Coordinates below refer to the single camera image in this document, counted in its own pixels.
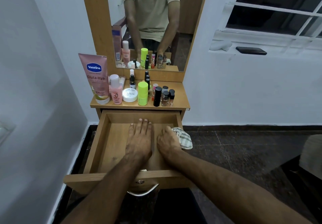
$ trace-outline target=metal handle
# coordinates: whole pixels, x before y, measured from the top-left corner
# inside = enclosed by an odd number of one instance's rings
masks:
[[[147,191],[145,193],[132,193],[130,191],[128,191],[128,193],[135,196],[135,197],[142,197],[142,196],[145,196],[145,195],[151,193],[157,186],[159,186],[159,184],[154,185],[149,191]]]

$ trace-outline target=vaseline tube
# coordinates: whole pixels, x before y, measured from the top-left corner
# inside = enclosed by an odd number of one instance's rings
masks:
[[[85,54],[78,54],[78,56],[92,86],[96,102],[107,104],[110,101],[110,91],[106,56]]]

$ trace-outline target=wooden mirror frame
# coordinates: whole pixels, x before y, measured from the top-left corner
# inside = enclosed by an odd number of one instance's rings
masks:
[[[125,76],[126,79],[130,78],[130,69],[117,68],[115,63],[114,45],[112,37],[112,25],[110,18],[110,9],[108,0],[84,0],[88,20],[91,27],[94,46],[97,55],[104,55],[108,61],[108,74],[118,74]],[[184,71],[162,71],[162,70],[149,70],[150,76],[154,81],[168,81],[168,82],[183,82],[185,71],[187,69],[190,53],[195,40],[195,34],[199,25],[200,16],[204,6],[203,0],[195,33],[191,42],[187,61],[185,63]],[[135,78],[143,80],[145,75],[144,69],[135,69]]]

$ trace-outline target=wooden drawer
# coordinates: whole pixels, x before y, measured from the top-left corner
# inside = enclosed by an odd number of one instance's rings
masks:
[[[156,146],[156,137],[163,127],[181,127],[179,111],[103,110],[83,174],[67,175],[64,183],[79,192],[88,194],[105,174],[124,156],[131,123],[139,118],[153,123],[152,156],[140,171],[129,191],[147,191],[157,188],[185,188],[193,184],[181,173],[167,165]]]

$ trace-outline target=mobile phone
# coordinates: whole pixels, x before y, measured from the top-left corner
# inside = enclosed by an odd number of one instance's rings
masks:
[[[251,47],[236,47],[236,49],[242,54],[250,55],[267,55],[267,52],[261,48],[251,48]]]

